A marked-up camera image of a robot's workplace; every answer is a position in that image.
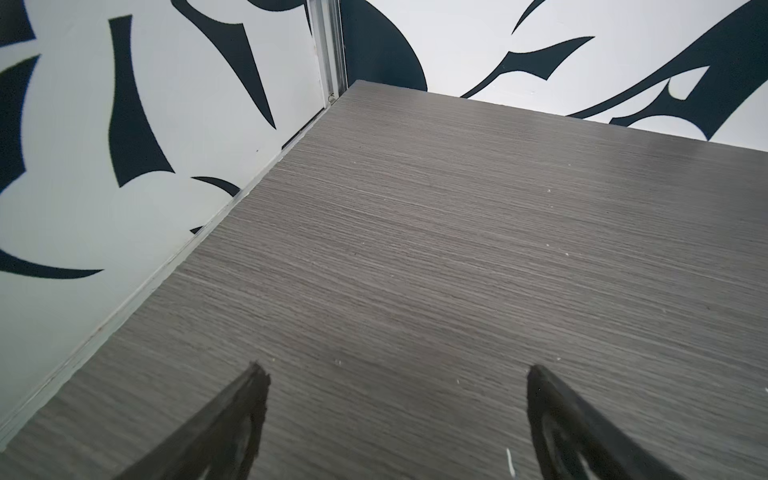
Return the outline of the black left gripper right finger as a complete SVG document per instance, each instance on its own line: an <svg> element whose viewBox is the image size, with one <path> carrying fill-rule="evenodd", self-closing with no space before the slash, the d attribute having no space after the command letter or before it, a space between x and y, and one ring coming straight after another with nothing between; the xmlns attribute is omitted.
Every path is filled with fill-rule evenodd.
<svg viewBox="0 0 768 480"><path fill-rule="evenodd" d="M527 416L544 479L680 479L547 367L527 374Z"/></svg>

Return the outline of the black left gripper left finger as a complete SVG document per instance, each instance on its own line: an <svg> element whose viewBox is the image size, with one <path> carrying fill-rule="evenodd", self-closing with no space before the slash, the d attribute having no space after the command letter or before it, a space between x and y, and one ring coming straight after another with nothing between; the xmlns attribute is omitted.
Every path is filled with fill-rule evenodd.
<svg viewBox="0 0 768 480"><path fill-rule="evenodd" d="M246 479L259 446L271 384L251 363L194 416L117 477Z"/></svg>

